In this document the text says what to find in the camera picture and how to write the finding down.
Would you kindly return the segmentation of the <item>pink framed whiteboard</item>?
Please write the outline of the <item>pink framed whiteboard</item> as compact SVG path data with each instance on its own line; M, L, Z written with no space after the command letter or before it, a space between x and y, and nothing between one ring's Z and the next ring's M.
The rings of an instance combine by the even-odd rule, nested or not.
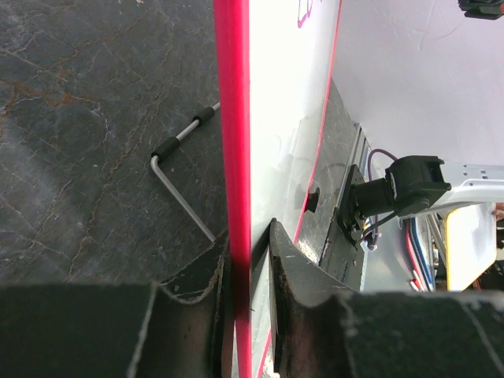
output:
M161 163L212 116L221 122L235 314L214 375L258 377L272 342L272 248L279 221L298 237L319 157L337 41L339 1L216 1L220 99L159 146L150 167L183 202Z

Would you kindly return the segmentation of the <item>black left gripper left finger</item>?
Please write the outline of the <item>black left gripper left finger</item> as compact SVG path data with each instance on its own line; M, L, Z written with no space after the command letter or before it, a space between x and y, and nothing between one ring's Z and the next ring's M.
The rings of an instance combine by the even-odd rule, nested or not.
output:
M228 235L160 283L1 289L4 377L229 377Z

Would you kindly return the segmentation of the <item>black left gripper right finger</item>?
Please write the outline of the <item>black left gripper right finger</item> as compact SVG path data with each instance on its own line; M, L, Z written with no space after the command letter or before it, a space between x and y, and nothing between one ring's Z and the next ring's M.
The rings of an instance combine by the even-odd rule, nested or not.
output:
M282 377L500 377L500 291L358 293L269 228L274 369Z

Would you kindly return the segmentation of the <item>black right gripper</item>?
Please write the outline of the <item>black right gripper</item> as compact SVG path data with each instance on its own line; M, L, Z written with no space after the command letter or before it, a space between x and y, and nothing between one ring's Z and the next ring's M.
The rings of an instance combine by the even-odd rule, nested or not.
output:
M499 19L503 16L503 0L458 0L465 17L475 19Z

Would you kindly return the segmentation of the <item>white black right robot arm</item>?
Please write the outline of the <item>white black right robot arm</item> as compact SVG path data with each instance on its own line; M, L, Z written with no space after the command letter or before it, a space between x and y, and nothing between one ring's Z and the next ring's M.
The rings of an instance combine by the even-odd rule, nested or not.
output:
M342 215L407 217L503 199L503 22L455 1L347 1L335 82L351 118L396 159L350 183Z

